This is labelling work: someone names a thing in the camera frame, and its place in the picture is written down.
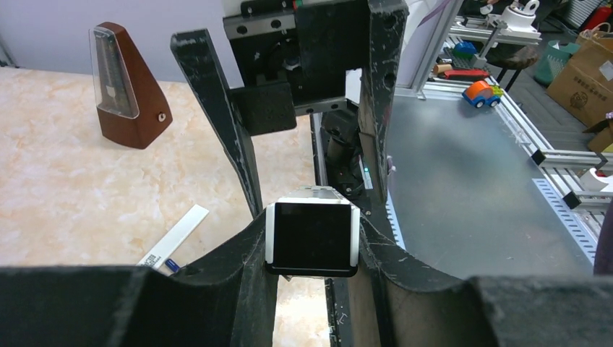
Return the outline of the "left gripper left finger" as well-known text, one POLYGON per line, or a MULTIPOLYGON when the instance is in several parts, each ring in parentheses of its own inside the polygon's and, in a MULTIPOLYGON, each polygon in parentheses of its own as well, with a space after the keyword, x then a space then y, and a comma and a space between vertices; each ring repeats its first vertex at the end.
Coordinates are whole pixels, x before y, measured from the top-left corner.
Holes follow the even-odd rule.
POLYGON ((3 346, 271 346, 278 279, 265 214, 164 275, 145 266, 4 267, 3 346))

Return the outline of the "blue battery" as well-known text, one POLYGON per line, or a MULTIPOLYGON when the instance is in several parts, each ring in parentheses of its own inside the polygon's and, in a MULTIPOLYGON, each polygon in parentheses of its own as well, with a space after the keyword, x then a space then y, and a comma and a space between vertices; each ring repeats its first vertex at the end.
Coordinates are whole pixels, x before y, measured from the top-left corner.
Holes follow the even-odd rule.
POLYGON ((164 261, 164 265, 172 272, 177 273, 180 270, 180 266, 172 259, 168 258, 164 261))

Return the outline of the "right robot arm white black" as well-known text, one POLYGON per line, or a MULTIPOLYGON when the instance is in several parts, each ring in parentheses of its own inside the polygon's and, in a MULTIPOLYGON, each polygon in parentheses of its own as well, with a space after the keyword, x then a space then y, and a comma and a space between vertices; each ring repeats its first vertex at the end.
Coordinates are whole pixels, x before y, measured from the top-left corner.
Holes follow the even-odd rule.
POLYGON ((240 1, 223 28, 243 86, 228 86, 206 29, 170 47, 242 185, 263 210, 252 139, 310 115, 318 184, 369 209, 387 199, 385 138, 409 9, 404 1, 240 1))

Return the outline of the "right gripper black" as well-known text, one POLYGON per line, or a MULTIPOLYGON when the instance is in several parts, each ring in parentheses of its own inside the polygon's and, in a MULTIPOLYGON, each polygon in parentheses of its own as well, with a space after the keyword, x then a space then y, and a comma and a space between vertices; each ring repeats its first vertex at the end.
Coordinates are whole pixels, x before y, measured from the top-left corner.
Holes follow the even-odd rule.
POLYGON ((244 83, 231 93, 239 111, 208 30, 174 33, 170 48, 238 175, 252 216, 263 203, 250 135, 293 129, 297 116, 343 107, 346 74, 362 67, 359 136, 371 198, 385 203, 385 139, 406 3, 240 1, 233 10, 223 28, 244 83))

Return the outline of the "white remote battery cover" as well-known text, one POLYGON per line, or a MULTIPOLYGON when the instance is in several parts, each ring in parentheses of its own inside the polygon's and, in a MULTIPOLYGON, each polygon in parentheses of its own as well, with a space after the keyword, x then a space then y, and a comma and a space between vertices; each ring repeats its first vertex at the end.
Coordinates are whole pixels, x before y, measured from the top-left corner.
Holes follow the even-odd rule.
POLYGON ((175 274, 164 265, 164 261, 168 258, 172 259, 175 251, 206 219, 209 213, 210 211, 207 208, 198 204, 193 205, 137 262, 136 266, 150 267, 166 275, 175 274))

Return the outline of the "white black remote control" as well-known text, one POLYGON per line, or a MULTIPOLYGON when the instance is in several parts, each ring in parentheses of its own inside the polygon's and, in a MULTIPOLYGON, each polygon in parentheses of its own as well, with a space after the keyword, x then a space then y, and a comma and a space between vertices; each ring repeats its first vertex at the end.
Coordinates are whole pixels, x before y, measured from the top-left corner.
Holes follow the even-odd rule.
POLYGON ((336 189, 307 186, 265 209, 265 268, 273 275, 350 278, 359 266, 361 211, 336 189))

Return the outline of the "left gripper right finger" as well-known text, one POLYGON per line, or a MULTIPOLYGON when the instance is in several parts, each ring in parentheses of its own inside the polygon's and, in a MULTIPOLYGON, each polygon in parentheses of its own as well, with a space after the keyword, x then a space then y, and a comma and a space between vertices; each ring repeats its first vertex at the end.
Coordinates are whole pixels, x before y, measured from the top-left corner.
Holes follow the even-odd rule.
POLYGON ((361 220, 355 346, 610 346, 609 276, 476 276, 415 259, 361 220))

